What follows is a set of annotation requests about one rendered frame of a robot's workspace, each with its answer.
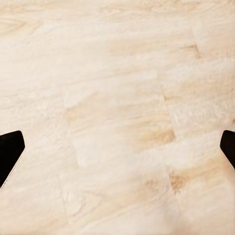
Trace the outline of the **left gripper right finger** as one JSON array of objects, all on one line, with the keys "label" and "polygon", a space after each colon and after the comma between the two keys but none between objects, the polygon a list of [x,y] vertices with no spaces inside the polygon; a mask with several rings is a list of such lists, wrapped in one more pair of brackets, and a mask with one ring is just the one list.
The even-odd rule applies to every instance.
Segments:
[{"label": "left gripper right finger", "polygon": [[220,141],[220,149],[235,168],[235,132],[224,130]]}]

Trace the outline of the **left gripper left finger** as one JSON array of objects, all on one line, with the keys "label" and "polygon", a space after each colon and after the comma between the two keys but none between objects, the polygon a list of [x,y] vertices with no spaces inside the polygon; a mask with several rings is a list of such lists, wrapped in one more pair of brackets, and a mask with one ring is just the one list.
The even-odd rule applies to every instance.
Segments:
[{"label": "left gripper left finger", "polygon": [[25,148],[20,130],[0,136],[0,188]]}]

